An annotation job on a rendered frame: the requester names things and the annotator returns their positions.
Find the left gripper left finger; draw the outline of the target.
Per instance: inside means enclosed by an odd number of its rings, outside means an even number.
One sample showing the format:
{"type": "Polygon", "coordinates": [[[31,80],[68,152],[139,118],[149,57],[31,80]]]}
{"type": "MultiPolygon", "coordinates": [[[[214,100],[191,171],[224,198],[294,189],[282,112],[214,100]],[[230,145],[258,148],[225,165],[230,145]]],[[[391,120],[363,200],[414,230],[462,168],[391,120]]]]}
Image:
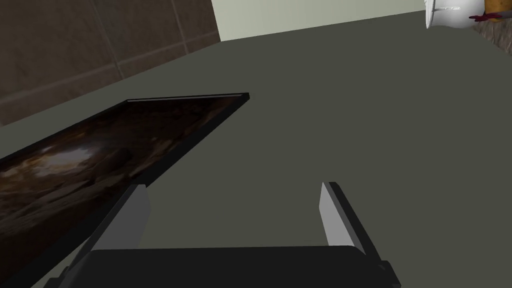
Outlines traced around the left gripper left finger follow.
{"type": "Polygon", "coordinates": [[[75,263],[78,264],[93,250],[136,249],[150,214],[146,185],[131,185],[83,244],[75,256],[75,263]]]}

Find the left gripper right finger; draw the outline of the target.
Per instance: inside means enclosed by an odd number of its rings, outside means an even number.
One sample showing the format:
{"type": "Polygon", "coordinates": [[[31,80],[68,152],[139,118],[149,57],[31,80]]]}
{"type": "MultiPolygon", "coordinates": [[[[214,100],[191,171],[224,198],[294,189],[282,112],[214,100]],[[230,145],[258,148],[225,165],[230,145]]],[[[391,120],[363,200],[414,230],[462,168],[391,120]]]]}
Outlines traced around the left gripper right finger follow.
{"type": "Polygon", "coordinates": [[[322,183],[318,208],[329,246],[352,246],[371,261],[381,261],[375,245],[338,183],[322,183]]]}

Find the white rounded object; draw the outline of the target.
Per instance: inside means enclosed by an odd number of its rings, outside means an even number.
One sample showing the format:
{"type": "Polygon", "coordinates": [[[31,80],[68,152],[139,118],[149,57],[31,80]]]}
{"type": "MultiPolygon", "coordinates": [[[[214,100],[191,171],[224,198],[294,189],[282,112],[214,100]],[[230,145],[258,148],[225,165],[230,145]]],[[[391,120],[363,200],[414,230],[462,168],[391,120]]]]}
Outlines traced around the white rounded object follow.
{"type": "Polygon", "coordinates": [[[424,0],[425,26],[465,29],[477,24],[472,16],[485,11],[484,0],[424,0]]]}

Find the yellow and red object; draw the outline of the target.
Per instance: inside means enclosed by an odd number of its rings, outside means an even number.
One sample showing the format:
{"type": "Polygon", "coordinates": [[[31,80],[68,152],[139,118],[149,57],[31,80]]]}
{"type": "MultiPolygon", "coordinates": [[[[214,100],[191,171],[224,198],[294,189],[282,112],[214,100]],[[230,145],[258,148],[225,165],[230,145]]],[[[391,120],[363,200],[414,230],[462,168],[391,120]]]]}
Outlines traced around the yellow and red object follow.
{"type": "Polygon", "coordinates": [[[512,0],[484,0],[484,13],[470,16],[469,19],[475,22],[512,19],[512,0]]]}

